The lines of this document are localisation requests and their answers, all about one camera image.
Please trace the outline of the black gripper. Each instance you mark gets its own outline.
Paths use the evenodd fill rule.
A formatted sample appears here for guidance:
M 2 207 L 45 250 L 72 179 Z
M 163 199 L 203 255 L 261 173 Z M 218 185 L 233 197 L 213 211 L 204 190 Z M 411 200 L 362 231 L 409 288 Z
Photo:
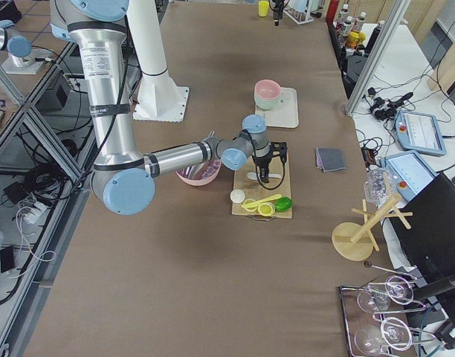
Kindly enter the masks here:
M 269 165 L 273 158 L 279 158 L 283 172 L 285 172 L 285 163 L 287 162 L 288 146 L 285 141 L 277 142 L 270 141 L 265 148 L 257 150 L 253 153 L 253 161 L 256 167 L 256 177 L 259 184 L 269 183 Z

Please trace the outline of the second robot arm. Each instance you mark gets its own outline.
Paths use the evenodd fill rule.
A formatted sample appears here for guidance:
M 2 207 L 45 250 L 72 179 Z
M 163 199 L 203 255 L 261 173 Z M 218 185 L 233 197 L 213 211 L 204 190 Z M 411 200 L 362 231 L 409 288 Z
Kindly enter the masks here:
M 0 51 L 7 52 L 2 68 L 7 74 L 37 74 L 52 53 L 33 48 L 11 20 L 0 20 Z

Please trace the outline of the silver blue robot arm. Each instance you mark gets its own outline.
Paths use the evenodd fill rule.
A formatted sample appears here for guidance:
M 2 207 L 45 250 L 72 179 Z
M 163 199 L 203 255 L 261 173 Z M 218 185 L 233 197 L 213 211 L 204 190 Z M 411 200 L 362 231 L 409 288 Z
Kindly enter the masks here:
M 189 90 L 169 75 L 153 1 L 52 1 L 55 37 L 77 43 L 98 151 L 91 188 L 112 212 L 133 215 L 155 194 L 155 178 L 219 159 L 231 170 L 252 159 L 261 184 L 287 145 L 268 138 L 265 121 L 249 115 L 230 140 L 214 137 L 143 154 L 133 120 L 180 122 Z

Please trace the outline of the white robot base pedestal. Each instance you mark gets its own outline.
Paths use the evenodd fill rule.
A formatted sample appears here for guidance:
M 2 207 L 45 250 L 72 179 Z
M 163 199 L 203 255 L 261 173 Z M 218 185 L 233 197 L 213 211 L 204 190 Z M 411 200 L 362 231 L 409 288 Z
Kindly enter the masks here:
M 189 89 L 169 75 L 155 2 L 130 1 L 127 18 L 142 72 L 134 119 L 182 122 Z

